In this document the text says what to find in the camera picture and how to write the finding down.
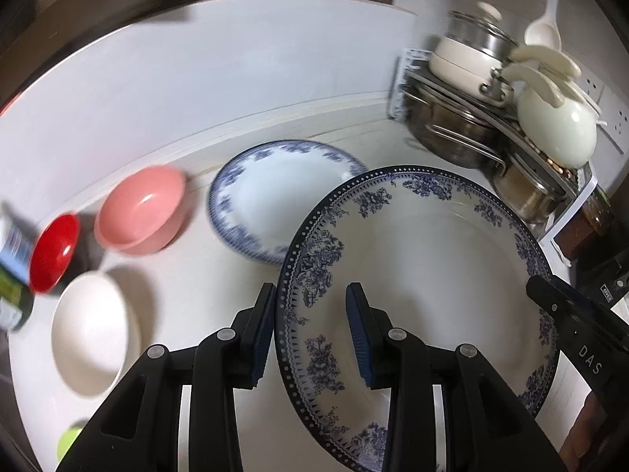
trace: silver screw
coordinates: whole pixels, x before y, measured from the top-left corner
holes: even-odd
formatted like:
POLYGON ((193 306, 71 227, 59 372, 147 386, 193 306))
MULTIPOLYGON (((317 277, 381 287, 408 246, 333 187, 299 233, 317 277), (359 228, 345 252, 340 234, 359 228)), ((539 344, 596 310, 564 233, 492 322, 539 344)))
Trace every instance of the silver screw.
POLYGON ((236 337, 236 332, 234 332, 231 328, 222 328, 216 334, 218 340, 232 340, 236 337))
POLYGON ((471 344, 462 344, 459 350, 461 352, 461 355, 469 359, 473 359, 478 353, 478 350, 471 344))
POLYGON ((155 346, 151 346, 147 351, 147 355, 150 359, 158 359, 164 354, 164 347, 156 344, 155 346))
POLYGON ((401 328, 392 328, 389 330, 389 337, 393 340, 404 340, 406 339, 406 332, 401 328))

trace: bottle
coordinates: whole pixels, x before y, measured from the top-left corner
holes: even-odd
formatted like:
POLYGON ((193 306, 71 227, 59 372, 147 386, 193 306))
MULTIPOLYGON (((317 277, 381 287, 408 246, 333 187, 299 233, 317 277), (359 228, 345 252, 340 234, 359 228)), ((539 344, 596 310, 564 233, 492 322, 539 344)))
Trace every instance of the bottle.
POLYGON ((26 286, 32 254, 33 243, 8 214, 0 213, 0 264, 26 286))
POLYGON ((19 330, 33 311, 32 293, 0 265, 0 328, 19 330))

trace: white ladle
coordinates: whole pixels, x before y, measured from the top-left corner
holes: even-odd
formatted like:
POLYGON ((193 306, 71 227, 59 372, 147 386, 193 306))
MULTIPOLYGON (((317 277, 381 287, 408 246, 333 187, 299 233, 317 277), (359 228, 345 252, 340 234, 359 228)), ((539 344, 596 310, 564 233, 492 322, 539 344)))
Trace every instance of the white ladle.
POLYGON ((540 44, 561 51, 561 37, 557 28, 557 6, 559 0, 546 0, 546 11, 524 31, 525 44, 540 44))

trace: blue and white plate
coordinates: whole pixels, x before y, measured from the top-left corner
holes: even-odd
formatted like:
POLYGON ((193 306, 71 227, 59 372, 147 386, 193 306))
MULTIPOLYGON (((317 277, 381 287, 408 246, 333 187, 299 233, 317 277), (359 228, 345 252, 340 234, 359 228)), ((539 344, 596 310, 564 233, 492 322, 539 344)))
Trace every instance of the blue and white plate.
POLYGON ((238 252, 281 264, 308 212, 365 165, 342 149, 309 140, 278 140, 232 158, 208 194, 210 221, 238 252))
MULTIPOLYGON (((526 296, 535 274, 548 278, 550 268, 531 233, 472 181, 406 165, 339 186, 297 231, 278 285, 278 361, 304 425, 344 465, 381 470, 389 393, 360 377, 345 316, 350 282, 427 344, 476 345, 536 415, 559 350, 551 318, 526 296)), ((441 402, 435 396, 438 470, 441 402)))

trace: wall switch plate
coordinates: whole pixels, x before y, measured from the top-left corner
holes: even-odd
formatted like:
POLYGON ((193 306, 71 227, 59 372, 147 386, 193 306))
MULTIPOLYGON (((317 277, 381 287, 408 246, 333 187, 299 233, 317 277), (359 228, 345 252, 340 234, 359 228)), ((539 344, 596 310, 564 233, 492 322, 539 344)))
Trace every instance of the wall switch plate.
POLYGON ((607 124, 602 128, 619 149, 626 154, 629 150, 629 107, 609 87, 605 87, 599 101, 601 119, 607 124))
POLYGON ((594 102, 599 103, 601 94, 603 93, 603 87, 605 86, 604 83, 601 81, 601 78, 596 76, 583 64, 580 63, 579 67, 581 67, 581 77, 575 79, 575 83, 580 86, 589 97, 594 99, 594 102))

